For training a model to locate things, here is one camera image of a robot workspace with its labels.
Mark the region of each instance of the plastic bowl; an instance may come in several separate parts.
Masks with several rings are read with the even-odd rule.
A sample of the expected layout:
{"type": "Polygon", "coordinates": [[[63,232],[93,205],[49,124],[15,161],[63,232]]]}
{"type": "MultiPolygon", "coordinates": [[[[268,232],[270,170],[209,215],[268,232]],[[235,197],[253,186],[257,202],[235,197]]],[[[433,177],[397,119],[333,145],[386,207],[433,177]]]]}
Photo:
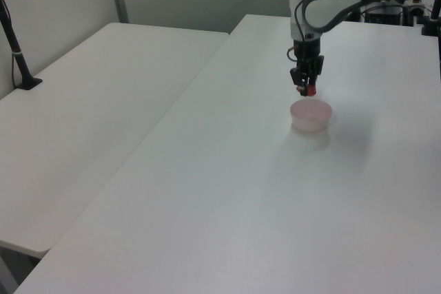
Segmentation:
{"type": "Polygon", "coordinates": [[[320,132],[327,128],[332,108],[316,99],[302,99],[291,106],[292,124],[304,132],[320,132]]]}

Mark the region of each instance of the black stand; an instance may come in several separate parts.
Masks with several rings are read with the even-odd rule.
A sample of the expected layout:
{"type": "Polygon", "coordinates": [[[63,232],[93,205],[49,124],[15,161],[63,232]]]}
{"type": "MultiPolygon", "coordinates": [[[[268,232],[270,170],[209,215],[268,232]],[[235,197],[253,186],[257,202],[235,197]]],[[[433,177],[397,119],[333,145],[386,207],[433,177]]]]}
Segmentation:
{"type": "Polygon", "coordinates": [[[6,38],[9,41],[12,54],[14,55],[15,61],[17,62],[21,72],[22,83],[17,86],[17,89],[31,90],[33,87],[40,84],[42,80],[32,77],[32,75],[29,73],[28,65],[26,65],[23,53],[21,53],[19,42],[17,41],[14,30],[12,29],[12,23],[5,0],[0,0],[0,21],[1,25],[3,26],[3,30],[5,30],[6,38]]]}
{"type": "Polygon", "coordinates": [[[439,20],[440,10],[441,0],[435,0],[435,3],[433,4],[432,14],[430,18],[425,17],[424,27],[422,27],[421,29],[421,34],[423,36],[441,36],[439,20]]]}

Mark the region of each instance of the pink bowl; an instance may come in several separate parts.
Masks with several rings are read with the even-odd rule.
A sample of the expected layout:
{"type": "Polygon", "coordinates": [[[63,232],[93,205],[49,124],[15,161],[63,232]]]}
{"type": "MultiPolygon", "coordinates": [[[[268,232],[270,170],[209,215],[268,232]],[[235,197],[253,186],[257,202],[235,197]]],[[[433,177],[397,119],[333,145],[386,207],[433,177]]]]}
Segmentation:
{"type": "Polygon", "coordinates": [[[304,132],[319,132],[327,128],[332,108],[316,99],[302,99],[291,106],[292,124],[304,132]]]}

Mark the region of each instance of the white table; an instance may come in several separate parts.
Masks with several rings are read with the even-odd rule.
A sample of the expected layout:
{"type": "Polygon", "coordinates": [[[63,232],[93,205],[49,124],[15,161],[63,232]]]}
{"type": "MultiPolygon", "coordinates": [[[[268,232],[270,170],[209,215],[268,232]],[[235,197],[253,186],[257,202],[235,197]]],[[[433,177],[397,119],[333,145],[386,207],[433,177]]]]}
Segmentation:
{"type": "Polygon", "coordinates": [[[17,294],[441,293],[437,39],[325,34],[308,135],[289,36],[246,16],[17,294]]]}
{"type": "Polygon", "coordinates": [[[0,246],[42,257],[227,34],[113,23],[0,101],[0,246]]]}

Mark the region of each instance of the black cable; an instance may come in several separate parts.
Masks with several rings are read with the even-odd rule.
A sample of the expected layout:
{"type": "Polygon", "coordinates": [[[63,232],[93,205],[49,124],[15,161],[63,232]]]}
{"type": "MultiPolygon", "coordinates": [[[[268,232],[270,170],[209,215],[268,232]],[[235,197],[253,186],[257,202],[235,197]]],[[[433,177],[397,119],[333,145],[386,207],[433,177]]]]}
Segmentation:
{"type": "Polygon", "coordinates": [[[11,74],[11,76],[12,76],[12,85],[16,89],[17,86],[15,85],[15,78],[14,78],[14,55],[13,54],[11,54],[11,55],[12,55],[12,65],[11,65],[11,67],[12,67],[12,74],[11,74]]]}
{"type": "Polygon", "coordinates": [[[363,12],[361,12],[361,15],[366,14],[368,12],[371,12],[373,10],[381,10],[382,8],[388,8],[388,7],[400,7],[400,8],[404,8],[403,5],[382,5],[382,6],[375,6],[375,7],[371,7],[368,8],[367,10],[364,10],[363,12]]]}
{"type": "Polygon", "coordinates": [[[289,53],[290,53],[293,49],[294,49],[294,46],[293,46],[292,48],[289,48],[289,49],[288,49],[287,57],[288,57],[288,59],[291,60],[292,62],[297,62],[297,60],[294,60],[294,59],[291,58],[290,55],[289,55],[289,53]]]}
{"type": "Polygon", "coordinates": [[[305,1],[305,0],[302,0],[300,3],[298,3],[296,9],[294,10],[294,18],[296,19],[297,28],[298,28],[298,31],[300,31],[300,35],[302,37],[302,44],[303,44],[302,60],[305,60],[306,59],[305,35],[303,34],[302,27],[300,26],[300,23],[298,22],[298,18],[297,18],[297,9],[300,7],[300,5],[303,4],[303,1],[305,1]]]}

